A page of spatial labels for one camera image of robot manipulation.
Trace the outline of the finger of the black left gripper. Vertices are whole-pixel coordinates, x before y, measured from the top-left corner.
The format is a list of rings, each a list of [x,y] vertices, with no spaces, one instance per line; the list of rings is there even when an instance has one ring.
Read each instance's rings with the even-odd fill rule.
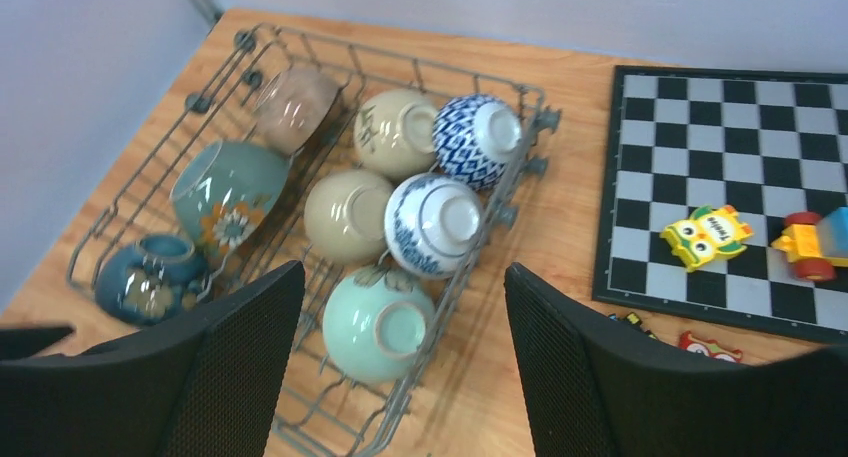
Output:
[[[75,332],[68,324],[1,328],[1,360],[32,357]]]

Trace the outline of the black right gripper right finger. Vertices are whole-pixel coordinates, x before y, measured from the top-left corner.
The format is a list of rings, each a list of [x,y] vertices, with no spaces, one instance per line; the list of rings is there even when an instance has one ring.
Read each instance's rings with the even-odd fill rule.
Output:
[[[538,456],[843,456],[847,349],[745,365],[648,337],[525,266],[505,301]]]

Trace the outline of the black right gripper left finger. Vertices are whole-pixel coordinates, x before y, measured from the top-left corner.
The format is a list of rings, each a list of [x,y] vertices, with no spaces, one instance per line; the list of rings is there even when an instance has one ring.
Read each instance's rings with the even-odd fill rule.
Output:
[[[1,360],[5,456],[260,456],[305,295],[292,260],[68,356]]]

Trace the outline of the mint green leaf bowl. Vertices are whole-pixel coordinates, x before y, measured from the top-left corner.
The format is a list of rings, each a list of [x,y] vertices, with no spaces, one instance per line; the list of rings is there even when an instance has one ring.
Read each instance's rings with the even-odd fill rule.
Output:
[[[434,316],[433,299],[417,276],[363,266],[342,279],[327,300],[325,348],[347,377],[368,385],[393,382],[413,367]]]

